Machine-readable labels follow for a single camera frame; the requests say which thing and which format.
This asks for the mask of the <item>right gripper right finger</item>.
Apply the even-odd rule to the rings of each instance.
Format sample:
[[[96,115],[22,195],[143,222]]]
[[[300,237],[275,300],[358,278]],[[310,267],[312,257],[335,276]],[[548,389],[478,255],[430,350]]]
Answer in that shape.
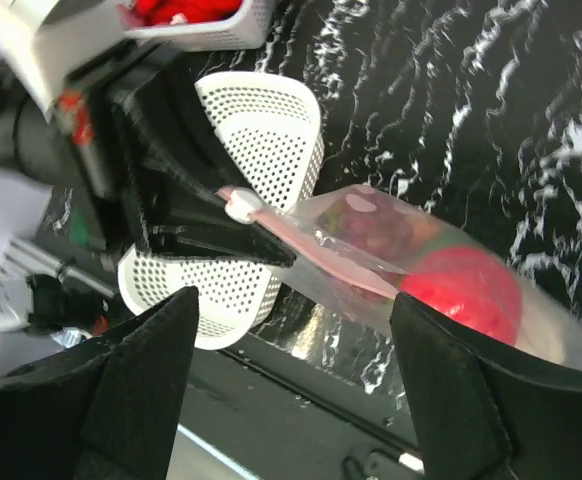
[[[390,326],[428,479],[582,479],[582,372],[397,296]]]

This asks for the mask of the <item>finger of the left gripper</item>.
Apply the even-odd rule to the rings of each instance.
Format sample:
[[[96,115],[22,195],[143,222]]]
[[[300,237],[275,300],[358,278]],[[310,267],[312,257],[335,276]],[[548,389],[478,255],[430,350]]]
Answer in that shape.
[[[167,96],[154,89],[135,92],[135,124],[167,173],[187,192],[220,204],[224,187],[250,182],[222,145],[206,116],[189,126]]]
[[[147,215],[147,249],[170,259],[248,260],[290,266],[295,253],[264,227],[231,219],[223,205],[175,199]]]

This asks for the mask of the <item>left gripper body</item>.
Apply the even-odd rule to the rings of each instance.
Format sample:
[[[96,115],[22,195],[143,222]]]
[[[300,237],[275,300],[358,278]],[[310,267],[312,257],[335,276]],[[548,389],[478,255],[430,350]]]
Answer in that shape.
[[[207,117],[188,54],[165,43],[112,47],[68,76],[57,104],[64,148],[82,162],[74,194],[89,225],[89,250],[148,250],[149,213],[171,200],[201,200],[167,173],[138,130],[141,89],[164,93],[189,126]]]

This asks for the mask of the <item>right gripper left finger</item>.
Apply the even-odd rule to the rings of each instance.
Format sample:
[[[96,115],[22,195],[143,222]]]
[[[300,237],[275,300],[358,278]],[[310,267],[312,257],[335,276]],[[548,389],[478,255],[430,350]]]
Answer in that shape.
[[[0,479],[163,479],[199,321],[184,287],[0,377]]]

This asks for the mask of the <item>red fake apple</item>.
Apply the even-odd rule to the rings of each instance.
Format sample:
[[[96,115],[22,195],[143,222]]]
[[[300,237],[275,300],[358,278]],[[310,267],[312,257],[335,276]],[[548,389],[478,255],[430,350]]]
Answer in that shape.
[[[483,250],[445,247],[418,261],[399,289],[456,322],[513,346],[522,317],[515,275]]]

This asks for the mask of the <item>clear zip top bag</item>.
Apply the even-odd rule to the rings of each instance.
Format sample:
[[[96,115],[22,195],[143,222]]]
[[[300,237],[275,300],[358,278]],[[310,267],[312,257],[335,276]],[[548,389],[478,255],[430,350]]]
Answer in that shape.
[[[582,371],[582,323],[568,310],[511,269],[462,230],[367,185],[353,185],[297,203],[286,213],[267,206],[253,191],[220,191],[226,213],[242,224],[258,224],[290,247],[296,259],[273,269],[275,277],[312,301],[387,333],[388,314],[402,279],[424,256],[445,247],[468,246],[492,255],[516,277],[522,292],[522,317],[511,346],[540,359]],[[337,240],[318,225],[336,201],[359,209],[392,207],[413,228],[408,247],[377,255]]]

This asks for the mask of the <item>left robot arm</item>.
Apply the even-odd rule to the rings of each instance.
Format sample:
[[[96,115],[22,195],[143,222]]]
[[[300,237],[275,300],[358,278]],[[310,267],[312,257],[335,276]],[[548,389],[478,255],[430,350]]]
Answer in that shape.
[[[75,244],[168,259],[289,266],[294,252],[231,219],[220,192],[249,181],[218,138],[188,55],[122,41],[74,69],[44,115],[0,62],[0,168],[69,188]]]

